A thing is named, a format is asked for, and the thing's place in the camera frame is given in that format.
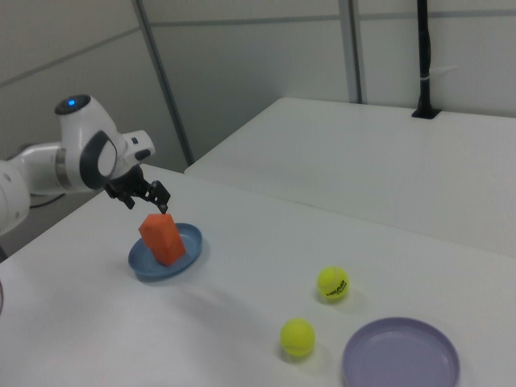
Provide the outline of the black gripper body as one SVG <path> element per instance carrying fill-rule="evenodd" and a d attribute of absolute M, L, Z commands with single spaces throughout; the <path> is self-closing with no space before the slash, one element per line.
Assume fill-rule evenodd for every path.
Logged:
<path fill-rule="evenodd" d="M 127 173 L 105 185 L 105 191 L 111 198 L 146 198 L 150 184 L 144 179 L 144 172 L 139 165 L 133 166 Z"/>

